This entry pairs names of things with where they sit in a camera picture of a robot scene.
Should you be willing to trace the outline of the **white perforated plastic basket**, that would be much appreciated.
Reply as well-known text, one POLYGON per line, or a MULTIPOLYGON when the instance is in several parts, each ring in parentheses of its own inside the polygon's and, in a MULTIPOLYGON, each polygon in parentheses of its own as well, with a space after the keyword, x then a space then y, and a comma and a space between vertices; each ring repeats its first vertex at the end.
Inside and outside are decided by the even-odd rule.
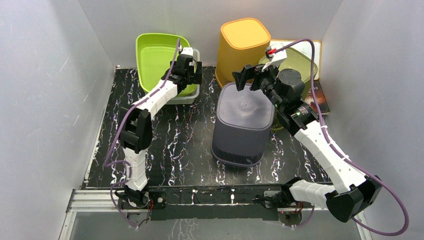
MULTIPOLYGON (((193 57, 196 61, 200 61, 200 52, 199 50, 193 48, 193 57)), ((200 94, 200 85, 195 84, 194 85, 195 91, 186 95, 186 96, 176 96, 173 99, 171 99, 167 105, 190 105, 195 102, 196 98, 200 94)))

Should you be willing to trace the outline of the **orange mesh basket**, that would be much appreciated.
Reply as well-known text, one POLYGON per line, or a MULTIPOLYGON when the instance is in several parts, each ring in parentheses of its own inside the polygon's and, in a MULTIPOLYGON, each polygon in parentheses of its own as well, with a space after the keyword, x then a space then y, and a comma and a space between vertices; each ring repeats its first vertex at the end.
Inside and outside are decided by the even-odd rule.
POLYGON ((215 78, 222 88, 233 82, 232 73, 246 65, 256 65, 270 45, 271 35, 256 18, 247 17, 224 23, 215 68, 215 78))

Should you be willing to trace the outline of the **lime green plastic tray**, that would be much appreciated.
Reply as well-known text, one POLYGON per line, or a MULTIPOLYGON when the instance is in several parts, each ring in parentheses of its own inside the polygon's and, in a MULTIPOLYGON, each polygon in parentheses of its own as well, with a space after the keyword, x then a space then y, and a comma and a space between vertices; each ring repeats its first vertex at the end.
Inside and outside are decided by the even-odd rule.
POLYGON ((182 47, 190 47, 183 36, 168 33, 143 33, 136 38, 135 55, 139 83, 148 94, 168 72, 177 40, 182 47))

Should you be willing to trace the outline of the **grey mesh basket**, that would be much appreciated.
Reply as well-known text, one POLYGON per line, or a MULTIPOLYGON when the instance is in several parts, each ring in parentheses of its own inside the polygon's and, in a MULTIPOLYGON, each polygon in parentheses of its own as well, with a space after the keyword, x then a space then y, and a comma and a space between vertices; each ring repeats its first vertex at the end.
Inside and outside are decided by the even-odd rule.
POLYGON ((235 82, 220 92, 216 108, 211 153, 225 164, 250 168, 260 163, 274 121, 275 108, 259 90, 235 82))

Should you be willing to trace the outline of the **olive green mesh basket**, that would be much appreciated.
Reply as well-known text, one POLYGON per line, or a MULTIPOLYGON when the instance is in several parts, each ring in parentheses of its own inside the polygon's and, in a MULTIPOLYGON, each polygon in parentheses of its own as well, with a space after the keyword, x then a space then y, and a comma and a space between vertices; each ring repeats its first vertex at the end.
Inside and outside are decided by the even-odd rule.
MULTIPOLYGON (((284 69, 293 69, 300 73, 301 80, 305 84, 305 89, 302 93, 302 99, 307 103, 311 104, 313 102, 312 100, 312 91, 311 91, 311 75, 310 75, 310 66, 311 66, 311 59, 304 55, 303 52, 298 51, 292 47, 286 49, 287 58, 285 61, 283 61, 280 66, 279 70, 284 69)), ((265 64, 268 63, 269 59, 267 59, 265 56, 263 56, 259 60, 259 64, 265 64)), ((314 63, 314 70, 313 70, 313 76, 314 80, 317 80, 318 78, 319 69, 316 63, 314 63)), ((274 120, 272 123, 271 131, 272 132, 278 132, 283 129, 283 126, 279 122, 277 118, 277 114, 274 114, 274 120)))

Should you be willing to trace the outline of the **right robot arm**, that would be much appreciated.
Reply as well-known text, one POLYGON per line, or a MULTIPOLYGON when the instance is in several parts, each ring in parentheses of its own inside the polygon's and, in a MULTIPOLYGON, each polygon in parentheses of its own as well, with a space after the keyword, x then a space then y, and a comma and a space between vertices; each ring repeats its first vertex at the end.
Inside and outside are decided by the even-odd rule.
POLYGON ((261 65, 246 65, 232 76, 242 91, 252 80, 251 91, 260 90, 277 110, 283 128, 315 157, 328 174, 331 184, 308 182, 295 177, 281 187, 279 201, 288 207, 308 202, 324 207, 339 221, 346 223, 376 200, 382 186, 372 177, 349 165, 327 143, 318 114, 302 99, 305 84, 294 69, 265 71, 261 65))

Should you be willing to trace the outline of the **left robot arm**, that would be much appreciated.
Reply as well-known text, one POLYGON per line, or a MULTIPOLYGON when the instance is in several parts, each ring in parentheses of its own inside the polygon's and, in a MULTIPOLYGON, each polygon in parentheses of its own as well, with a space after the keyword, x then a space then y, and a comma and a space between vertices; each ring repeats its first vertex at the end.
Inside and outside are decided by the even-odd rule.
POLYGON ((202 63, 188 53, 180 53, 157 85, 129 109, 122 108, 119 144, 124 152, 126 183, 124 192, 116 196, 135 208, 149 203, 146 192, 146 150, 153 139, 152 120, 159 110, 188 85, 202 82, 202 63))

